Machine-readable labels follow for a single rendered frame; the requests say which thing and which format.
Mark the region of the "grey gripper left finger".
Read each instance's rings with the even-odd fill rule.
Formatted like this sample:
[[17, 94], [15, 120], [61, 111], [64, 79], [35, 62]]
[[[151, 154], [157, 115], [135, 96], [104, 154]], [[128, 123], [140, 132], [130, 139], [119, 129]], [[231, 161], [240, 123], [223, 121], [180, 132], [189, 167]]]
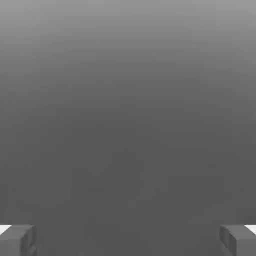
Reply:
[[37, 227], [0, 224], [0, 256], [38, 256]]

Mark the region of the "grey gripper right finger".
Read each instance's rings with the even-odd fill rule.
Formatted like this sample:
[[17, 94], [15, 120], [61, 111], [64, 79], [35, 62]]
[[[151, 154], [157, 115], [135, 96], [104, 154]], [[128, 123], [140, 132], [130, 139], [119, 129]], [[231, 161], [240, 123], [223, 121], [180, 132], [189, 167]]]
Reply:
[[256, 256], [256, 224], [221, 225], [219, 241], [224, 256]]

